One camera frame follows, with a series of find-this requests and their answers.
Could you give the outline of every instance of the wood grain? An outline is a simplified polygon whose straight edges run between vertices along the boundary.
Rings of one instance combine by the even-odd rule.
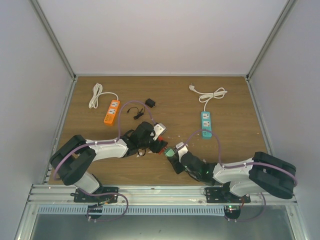
[[[99,97],[99,107],[89,109],[92,88],[96,83],[103,85],[103,92],[114,92],[121,104],[130,100],[144,102],[151,98],[156,107],[151,108],[153,118],[167,127],[163,138],[169,146],[185,141],[194,131],[201,128],[204,104],[199,95],[188,88],[194,83],[199,92],[214,92],[224,87],[228,93],[223,99],[212,99],[206,110],[211,112],[213,131],[222,145],[222,161],[225,163],[243,161],[255,152],[266,151],[261,129],[252,99],[243,77],[186,77],[186,76],[101,76],[79,77],[67,113],[59,145],[62,146],[72,136],[81,134],[85,139],[108,140],[117,137],[117,124],[103,123],[106,111],[114,96]],[[138,103],[130,107],[142,107]],[[121,113],[122,134],[136,129],[142,121],[150,121],[146,113],[134,120],[135,109]],[[207,162],[217,162],[217,142],[214,138],[204,140],[195,135],[189,142],[189,150]],[[185,172],[177,175],[166,157],[146,153],[143,157],[109,158],[94,162],[88,171],[102,184],[110,185],[197,185]],[[50,179],[50,184],[62,184]]]

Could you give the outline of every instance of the metal frame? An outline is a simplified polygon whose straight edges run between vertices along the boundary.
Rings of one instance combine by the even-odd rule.
[[[38,0],[29,0],[29,2],[31,3],[31,6],[33,7],[36,15],[39,17],[40,22],[42,23],[44,29],[46,30],[46,32],[48,33],[55,49],[57,50],[59,56],[61,57],[61,60],[64,63],[64,66],[66,68],[66,70],[69,72],[71,78],[74,80],[76,78],[76,74],[74,73],[74,71],[72,70],[72,67],[63,51],[63,49],[61,48],[61,45],[54,33],[54,31],[52,30],[46,15],[44,13],[44,11],[42,10]]]
[[[53,137],[53,141],[52,141],[52,147],[51,147],[52,150],[51,150],[49,158],[56,152],[57,146],[59,145],[61,133],[62,133],[62,130],[63,130],[64,125],[65,125],[67,113],[68,113],[68,110],[69,110],[69,106],[70,106],[70,103],[71,103],[71,99],[72,99],[72,96],[73,96],[73,93],[74,93],[74,90],[75,90],[75,86],[76,86],[77,80],[78,80],[78,77],[76,77],[74,80],[70,81],[69,89],[68,89],[68,92],[67,92],[66,97],[65,97],[65,101],[64,101],[64,104],[63,104],[63,108],[62,108],[62,112],[61,112],[61,115],[60,115],[60,118],[59,118],[59,122],[58,122],[58,125],[57,125],[55,133],[54,133],[54,137]],[[50,178],[50,174],[51,174],[51,170],[52,170],[52,167],[51,167],[51,165],[50,165],[50,163],[48,161],[47,167],[45,169],[44,177],[43,177],[43,180],[42,180],[42,184],[48,183],[49,178]]]
[[[251,99],[252,99],[252,103],[253,103],[253,107],[254,107],[254,110],[255,110],[255,114],[256,114],[256,117],[258,119],[260,128],[261,128],[261,132],[262,132],[262,136],[263,136],[263,140],[264,140],[264,143],[265,143],[266,150],[267,150],[268,154],[273,155],[272,144],[271,144],[267,129],[265,127],[265,122],[263,120],[262,114],[261,114],[261,112],[259,110],[259,105],[258,105],[258,102],[256,100],[255,91],[254,91],[253,87],[251,86],[251,83],[250,83],[250,81],[248,80],[247,77],[245,77],[245,81],[246,81],[246,84],[248,86],[248,89],[249,89],[249,92],[250,92],[250,96],[251,96]]]
[[[268,48],[270,47],[272,41],[274,40],[275,36],[279,32],[281,26],[284,24],[285,20],[287,19],[289,13],[293,9],[293,6],[295,5],[296,2],[297,2],[297,0],[288,0],[286,2],[284,8],[282,9],[282,12],[280,13],[280,16],[276,20],[271,32],[269,33],[266,41],[263,44],[258,56],[254,60],[253,65],[249,70],[249,73],[247,74],[247,78],[248,78],[249,81],[251,80],[251,77],[253,76],[254,72],[256,71],[261,59],[266,54],[266,52],[267,52]]]
[[[202,185],[118,185],[119,193],[125,195],[131,206],[224,206],[221,203],[207,203]],[[76,192],[75,186],[65,185],[33,185],[30,191],[28,204],[47,205],[83,205],[73,202],[71,193]],[[296,205],[296,198],[280,199],[269,193],[264,194],[267,205],[290,206]],[[251,203],[246,206],[263,205],[259,194],[251,194]],[[125,205],[119,200],[112,205]]]
[[[285,208],[295,240],[310,240],[299,206],[289,205]]]
[[[37,204],[25,205],[19,227],[15,234],[15,240],[30,240],[34,226],[36,225],[39,206]]]
[[[66,96],[66,100],[63,106],[63,110],[59,119],[59,123],[54,135],[54,140],[52,143],[52,154],[56,151],[56,147],[59,144],[61,132],[66,120],[67,112],[70,106],[70,102],[72,99],[73,91],[75,89],[75,84],[77,82],[77,77],[74,71],[71,68],[71,65],[64,54],[48,20],[41,9],[37,0],[29,0],[32,7],[34,8],[36,14],[38,15],[40,21],[42,22],[45,30],[47,31],[49,37],[52,40],[53,45],[55,46],[58,54],[60,55],[67,71],[72,77],[72,83],[70,84],[69,91]],[[257,58],[255,59],[248,75],[246,78],[246,82],[248,85],[248,89],[252,98],[252,102],[254,105],[254,109],[256,111],[256,115],[259,121],[259,125],[261,127],[263,139],[265,141],[267,151],[269,154],[272,154],[272,146],[269,141],[268,133],[264,126],[264,121],[262,115],[259,111],[259,106],[256,101],[254,90],[250,84],[250,79],[254,74],[257,66],[259,65],[261,59],[266,53],[268,47],[279,31],[280,27],[284,23],[287,18],[289,12],[294,6],[297,0],[288,0],[285,7],[283,8],[279,18],[277,19],[272,31],[270,32],[267,40],[265,41],[261,51],[259,52]],[[119,76],[120,74],[108,74],[104,76]],[[137,76],[138,74],[121,74],[121,76]],[[190,74],[175,74],[177,76],[190,76]],[[162,74],[153,74],[153,76],[162,76]],[[212,74],[203,74],[201,76],[213,76]],[[51,173],[51,167],[47,168],[45,177],[43,179],[43,183],[40,185],[33,185],[30,190],[29,197],[26,202],[26,206],[20,220],[20,224],[15,236],[16,240],[30,240],[32,237],[32,232],[35,224],[37,223],[37,215],[38,210],[43,210],[44,205],[52,206],[52,209],[58,209],[58,207],[64,206],[68,208],[68,206],[81,207],[85,206],[83,203],[74,203],[73,197],[70,196],[71,193],[74,193],[76,188],[74,186],[64,186],[64,185],[47,185],[46,183],[49,180],[49,176]],[[181,207],[183,209],[197,208],[219,208],[222,205],[220,203],[207,203],[206,197],[204,196],[204,188],[206,186],[185,186],[185,185],[166,185],[166,186],[134,186],[134,185],[119,185],[118,186],[119,193],[126,195],[130,202],[130,206],[137,208],[158,208],[161,206],[162,208],[177,208]],[[257,206],[262,205],[263,201],[258,194],[252,194],[251,203],[247,203],[248,206]],[[286,210],[288,213],[288,217],[290,220],[290,224],[294,233],[294,237],[296,240],[309,239],[306,233],[306,228],[303,225],[303,221],[300,215],[300,210],[298,208],[296,198],[293,197],[290,200],[276,198],[268,193],[265,193],[265,198],[268,206],[286,206]],[[123,208],[125,202],[119,200],[118,203],[112,204],[114,208]]]

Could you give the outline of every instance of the power strip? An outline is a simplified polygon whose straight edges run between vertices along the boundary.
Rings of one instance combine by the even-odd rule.
[[[202,124],[202,129],[212,131],[210,112],[208,112],[208,111],[201,112],[201,124]],[[203,139],[211,139],[212,133],[207,132],[207,131],[202,131],[202,138]]]
[[[120,107],[120,101],[112,100],[109,109],[103,120],[104,124],[108,126],[113,126],[116,120],[116,115],[118,113],[118,108]]]

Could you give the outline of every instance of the black cable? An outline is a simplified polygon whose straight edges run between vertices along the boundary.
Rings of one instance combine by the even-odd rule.
[[[137,108],[136,106],[132,106],[128,109],[128,111],[126,111],[126,113],[128,114],[130,112],[130,109],[135,108],[137,110],[136,115],[133,117],[134,120],[137,120],[138,118],[140,118],[142,115],[145,114],[146,111],[146,107],[141,108],[141,111],[139,111],[139,108]]]
[[[146,155],[146,149],[144,149],[144,153],[143,153],[142,155],[140,155],[140,152],[138,151],[138,155],[139,155],[140,157],[143,157],[144,155]]]

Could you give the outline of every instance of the robotic arm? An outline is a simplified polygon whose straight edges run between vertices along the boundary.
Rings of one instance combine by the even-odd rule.
[[[71,155],[57,169],[64,185],[75,185],[89,194],[100,194],[104,187],[96,177],[87,172],[88,167],[94,161],[107,158],[125,158],[135,155],[140,149],[150,149],[153,153],[160,153],[168,144],[160,135],[166,131],[166,127],[157,123],[155,126],[148,122],[142,122],[135,130],[129,130],[120,139],[109,140],[111,144],[103,144],[109,141],[93,141],[84,139],[81,135],[75,135],[51,158],[51,165],[57,169],[59,163],[75,148],[85,146]]]
[[[194,156],[183,145],[181,142],[174,149],[167,148],[164,152],[174,171],[177,174],[185,171],[196,181],[209,186],[216,182],[223,184],[219,194],[226,203],[237,202],[247,194],[261,192],[268,192],[281,199],[293,197],[294,180],[280,171],[284,170],[294,176],[296,167],[290,163],[264,152],[256,152],[254,157],[241,162],[223,165],[207,163]],[[272,165],[274,168],[265,167],[264,164]]]

